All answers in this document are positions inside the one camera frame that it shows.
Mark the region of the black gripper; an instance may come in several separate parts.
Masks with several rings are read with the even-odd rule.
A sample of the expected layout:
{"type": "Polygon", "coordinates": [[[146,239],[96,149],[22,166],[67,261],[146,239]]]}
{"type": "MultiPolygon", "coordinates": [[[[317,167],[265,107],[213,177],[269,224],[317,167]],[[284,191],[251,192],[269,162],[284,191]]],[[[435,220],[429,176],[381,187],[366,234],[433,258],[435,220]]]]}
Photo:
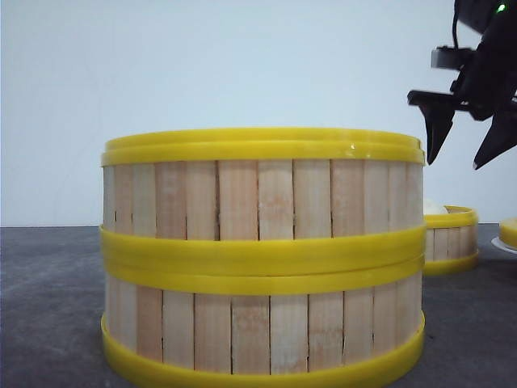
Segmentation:
{"type": "Polygon", "coordinates": [[[427,164],[437,158],[453,124],[457,100],[475,120],[492,122],[474,160],[478,170],[516,146],[516,2],[456,1],[453,23],[481,34],[477,48],[465,55],[450,94],[411,90],[427,133],[427,164]]]}

